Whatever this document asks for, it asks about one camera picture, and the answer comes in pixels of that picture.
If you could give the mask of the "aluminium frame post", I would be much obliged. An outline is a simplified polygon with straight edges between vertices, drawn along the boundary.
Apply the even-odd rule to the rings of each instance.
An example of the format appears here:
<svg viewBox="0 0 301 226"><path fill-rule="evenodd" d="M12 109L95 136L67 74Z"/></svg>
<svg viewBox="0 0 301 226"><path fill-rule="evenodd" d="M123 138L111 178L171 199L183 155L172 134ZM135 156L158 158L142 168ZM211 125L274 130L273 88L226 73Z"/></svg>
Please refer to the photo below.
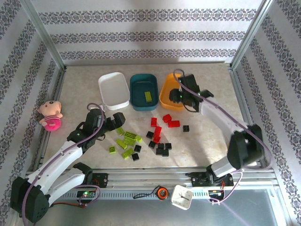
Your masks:
<svg viewBox="0 0 301 226"><path fill-rule="evenodd" d="M246 34L238 47L238 50L230 63L230 69L234 70L239 62L241 61L243 55L247 51L252 39L256 35L263 19L265 18L266 14L268 13L272 3L274 0L262 0L259 8L254 16L253 21L250 23L249 28L246 31Z"/></svg>
<svg viewBox="0 0 301 226"><path fill-rule="evenodd" d="M63 71L66 70L66 65L64 64L59 52L57 51L54 42L52 41L48 31L46 30L37 10L35 9L31 0L19 0L22 7L24 8L27 16L30 18L31 22L33 23L36 31L38 32L40 38L46 45L47 49L49 50L52 58L54 59L57 66L62 69Z"/></svg>

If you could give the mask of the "white plastic container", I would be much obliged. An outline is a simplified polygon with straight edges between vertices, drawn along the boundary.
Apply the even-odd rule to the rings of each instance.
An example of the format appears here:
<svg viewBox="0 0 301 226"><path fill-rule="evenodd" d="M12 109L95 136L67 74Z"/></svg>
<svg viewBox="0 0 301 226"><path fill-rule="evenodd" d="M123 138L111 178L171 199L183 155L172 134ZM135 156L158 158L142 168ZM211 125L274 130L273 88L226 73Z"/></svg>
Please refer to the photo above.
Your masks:
<svg viewBox="0 0 301 226"><path fill-rule="evenodd" d="M108 110L118 110L129 105L130 92L124 74L109 73L98 79L103 104Z"/></svg>

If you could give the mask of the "controller board with LEDs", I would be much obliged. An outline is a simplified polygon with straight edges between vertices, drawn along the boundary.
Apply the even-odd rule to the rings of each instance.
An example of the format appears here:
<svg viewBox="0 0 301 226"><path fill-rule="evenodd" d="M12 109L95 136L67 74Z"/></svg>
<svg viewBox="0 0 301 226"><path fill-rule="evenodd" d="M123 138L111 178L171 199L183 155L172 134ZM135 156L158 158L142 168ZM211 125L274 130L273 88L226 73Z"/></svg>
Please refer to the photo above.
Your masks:
<svg viewBox="0 0 301 226"><path fill-rule="evenodd" d="M96 191L78 191L77 192L77 198L94 198Z"/></svg>

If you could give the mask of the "aluminium back rail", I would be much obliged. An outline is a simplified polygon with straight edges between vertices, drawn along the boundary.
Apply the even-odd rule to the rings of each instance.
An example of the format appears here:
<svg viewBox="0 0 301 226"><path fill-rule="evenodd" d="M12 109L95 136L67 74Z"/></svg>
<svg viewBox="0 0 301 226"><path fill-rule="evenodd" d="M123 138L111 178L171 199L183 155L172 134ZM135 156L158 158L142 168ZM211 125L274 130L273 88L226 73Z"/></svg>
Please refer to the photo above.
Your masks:
<svg viewBox="0 0 301 226"><path fill-rule="evenodd" d="M137 60L66 60L64 64L66 66L88 66L88 65L155 65L155 64L217 64L225 63L225 61L177 61L177 59L168 59L166 61L162 59L137 59Z"/></svg>

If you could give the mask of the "pink plush doll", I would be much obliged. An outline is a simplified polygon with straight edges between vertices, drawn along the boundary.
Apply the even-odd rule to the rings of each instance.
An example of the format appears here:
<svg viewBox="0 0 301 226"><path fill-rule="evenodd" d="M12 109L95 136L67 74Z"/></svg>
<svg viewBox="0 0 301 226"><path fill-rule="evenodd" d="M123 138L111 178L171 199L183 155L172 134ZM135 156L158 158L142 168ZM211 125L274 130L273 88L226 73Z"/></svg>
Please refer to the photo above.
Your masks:
<svg viewBox="0 0 301 226"><path fill-rule="evenodd" d="M39 121L46 131L53 132L61 127L62 105L59 101L50 100L43 103L38 112L43 115Z"/></svg>

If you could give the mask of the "aluminium side rail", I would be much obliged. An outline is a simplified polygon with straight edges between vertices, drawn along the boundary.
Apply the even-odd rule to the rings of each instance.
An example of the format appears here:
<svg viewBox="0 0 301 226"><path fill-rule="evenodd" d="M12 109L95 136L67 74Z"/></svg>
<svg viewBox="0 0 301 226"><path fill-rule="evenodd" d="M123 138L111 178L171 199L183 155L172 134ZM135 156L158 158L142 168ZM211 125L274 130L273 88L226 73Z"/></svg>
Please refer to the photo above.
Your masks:
<svg viewBox="0 0 301 226"><path fill-rule="evenodd" d="M239 82L237 73L235 70L232 70L231 68L229 69L229 73L230 73L230 78L231 78L232 85L233 85L233 88L234 88L234 91L235 91L235 94L236 94L236 97L238 100L238 105L239 105L243 120L248 124L252 124L253 119L250 115L248 104L245 99L243 90L241 88L241 84ZM270 152L270 150L265 151L262 158L259 160L259 163L260 163L259 169L261 169L261 170L272 169L273 155Z"/></svg>
<svg viewBox="0 0 301 226"><path fill-rule="evenodd" d="M52 101L52 100L58 101L59 100L61 92L62 92L62 86L63 86L63 82L64 82L64 78L65 78L65 73L66 73L66 69L59 70L58 75L56 77L56 81L55 81L53 89L52 89L52 93L51 93L51 95L47 95L47 97L45 98L43 103L45 103L46 101ZM34 171L42 165L44 156L45 156L45 152L46 152L46 148L47 148L47 144L49 141L50 132L46 131L42 125L39 125L39 128L40 128L40 134L39 134L39 139L38 139L38 143L37 143L37 149L33 153L33 158L32 158L31 164L27 170L28 172Z"/></svg>

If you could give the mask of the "white square clock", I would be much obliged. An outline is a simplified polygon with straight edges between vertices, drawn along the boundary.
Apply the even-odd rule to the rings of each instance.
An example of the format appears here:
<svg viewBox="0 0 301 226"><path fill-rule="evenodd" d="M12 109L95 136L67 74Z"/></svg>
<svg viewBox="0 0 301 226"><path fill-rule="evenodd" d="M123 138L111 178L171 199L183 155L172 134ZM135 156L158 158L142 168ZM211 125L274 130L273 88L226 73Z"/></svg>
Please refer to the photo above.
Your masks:
<svg viewBox="0 0 301 226"><path fill-rule="evenodd" d="M190 208L193 197L193 191L181 185L176 185L171 195L171 204L182 209Z"/></svg>

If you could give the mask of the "orange black tape measure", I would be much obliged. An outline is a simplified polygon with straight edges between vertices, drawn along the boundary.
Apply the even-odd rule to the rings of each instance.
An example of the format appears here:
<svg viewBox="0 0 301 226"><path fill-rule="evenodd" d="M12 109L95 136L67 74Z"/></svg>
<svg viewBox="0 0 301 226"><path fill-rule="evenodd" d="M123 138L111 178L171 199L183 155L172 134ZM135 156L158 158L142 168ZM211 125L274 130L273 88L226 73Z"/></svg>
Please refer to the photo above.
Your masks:
<svg viewBox="0 0 301 226"><path fill-rule="evenodd" d="M140 199L144 197L149 197L155 195L159 200L163 201L169 197L169 191L162 186L155 187L150 193L140 193L133 196L133 199Z"/></svg>

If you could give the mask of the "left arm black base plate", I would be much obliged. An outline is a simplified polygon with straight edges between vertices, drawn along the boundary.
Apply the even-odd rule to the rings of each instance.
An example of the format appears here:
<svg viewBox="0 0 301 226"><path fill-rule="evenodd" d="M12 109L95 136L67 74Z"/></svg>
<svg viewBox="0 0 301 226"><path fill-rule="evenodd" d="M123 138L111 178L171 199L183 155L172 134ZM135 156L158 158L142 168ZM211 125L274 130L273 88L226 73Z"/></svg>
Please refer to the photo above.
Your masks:
<svg viewBox="0 0 301 226"><path fill-rule="evenodd" d="M93 173L92 184L100 188L106 188L108 183L107 173Z"/></svg>

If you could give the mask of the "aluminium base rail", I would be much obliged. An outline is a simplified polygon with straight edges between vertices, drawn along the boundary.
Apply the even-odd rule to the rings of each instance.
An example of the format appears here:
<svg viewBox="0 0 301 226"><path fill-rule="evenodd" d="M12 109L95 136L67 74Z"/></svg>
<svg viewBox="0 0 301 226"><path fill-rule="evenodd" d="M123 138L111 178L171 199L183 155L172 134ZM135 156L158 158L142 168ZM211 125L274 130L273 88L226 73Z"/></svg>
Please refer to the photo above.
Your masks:
<svg viewBox="0 0 301 226"><path fill-rule="evenodd" d="M176 185L191 188L191 178L185 174L205 170L202 167L103 168L94 169L94 173L108 174L107 189L146 190L157 185L168 189ZM237 189L261 189L268 186L279 186L274 170L246 169Z"/></svg>

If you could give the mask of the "yellow plastic container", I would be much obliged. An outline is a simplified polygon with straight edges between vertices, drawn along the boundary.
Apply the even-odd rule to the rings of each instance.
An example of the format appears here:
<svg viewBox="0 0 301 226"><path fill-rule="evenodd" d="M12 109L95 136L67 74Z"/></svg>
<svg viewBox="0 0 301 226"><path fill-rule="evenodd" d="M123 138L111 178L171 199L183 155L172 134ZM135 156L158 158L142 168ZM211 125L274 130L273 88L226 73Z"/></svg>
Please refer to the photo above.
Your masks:
<svg viewBox="0 0 301 226"><path fill-rule="evenodd" d="M172 73L170 73L163 84L163 87L161 89L160 95L159 95L159 101L163 108L167 110L172 110L176 112L180 112L184 109L183 104L180 103L174 103L169 99L170 91L173 89L179 89L180 85L178 82L174 79L174 76Z"/></svg>

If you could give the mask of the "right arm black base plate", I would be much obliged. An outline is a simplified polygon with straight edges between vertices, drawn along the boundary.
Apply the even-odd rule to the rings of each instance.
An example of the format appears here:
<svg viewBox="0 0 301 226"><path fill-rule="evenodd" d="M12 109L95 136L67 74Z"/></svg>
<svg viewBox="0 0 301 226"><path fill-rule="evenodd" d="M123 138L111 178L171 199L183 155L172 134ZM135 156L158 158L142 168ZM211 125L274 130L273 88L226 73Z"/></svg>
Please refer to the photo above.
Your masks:
<svg viewBox="0 0 301 226"><path fill-rule="evenodd" d="M205 172L191 172L186 173L185 176L191 179L191 184L193 187L201 187L207 185Z"/></svg>

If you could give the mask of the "teal plastic container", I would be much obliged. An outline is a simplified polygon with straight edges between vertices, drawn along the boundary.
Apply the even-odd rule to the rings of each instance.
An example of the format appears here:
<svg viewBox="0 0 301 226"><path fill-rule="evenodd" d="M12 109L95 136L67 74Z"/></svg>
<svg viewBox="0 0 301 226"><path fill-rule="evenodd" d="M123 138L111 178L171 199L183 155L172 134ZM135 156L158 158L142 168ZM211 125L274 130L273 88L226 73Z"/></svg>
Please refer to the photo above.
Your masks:
<svg viewBox="0 0 301 226"><path fill-rule="evenodd" d="M145 92L150 91L152 102L146 103ZM158 82L153 74L135 74L130 78L130 103L136 111L153 111L158 105Z"/></svg>

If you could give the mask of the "slotted metal strip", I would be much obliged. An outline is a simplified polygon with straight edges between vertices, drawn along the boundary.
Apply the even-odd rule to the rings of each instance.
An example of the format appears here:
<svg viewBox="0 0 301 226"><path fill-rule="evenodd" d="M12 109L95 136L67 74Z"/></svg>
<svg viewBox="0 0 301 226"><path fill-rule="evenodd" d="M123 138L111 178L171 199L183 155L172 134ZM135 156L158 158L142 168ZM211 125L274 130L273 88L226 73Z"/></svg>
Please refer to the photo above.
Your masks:
<svg viewBox="0 0 301 226"><path fill-rule="evenodd" d="M77 198L77 192L78 191L84 191L83 189L73 189L61 197L59 197L56 201L73 201L73 200L79 200ZM99 195L99 191L96 191L94 198L82 198L82 201L91 201L98 197L98 200L133 200L133 196L140 193L150 193L151 190L106 190L102 189ZM171 198L173 190L169 190L169 197L167 199ZM209 194L207 191L203 190L197 190L196 192L193 192L192 199L209 199ZM158 198L155 195L151 195L149 197L140 198L139 200L158 200Z"/></svg>

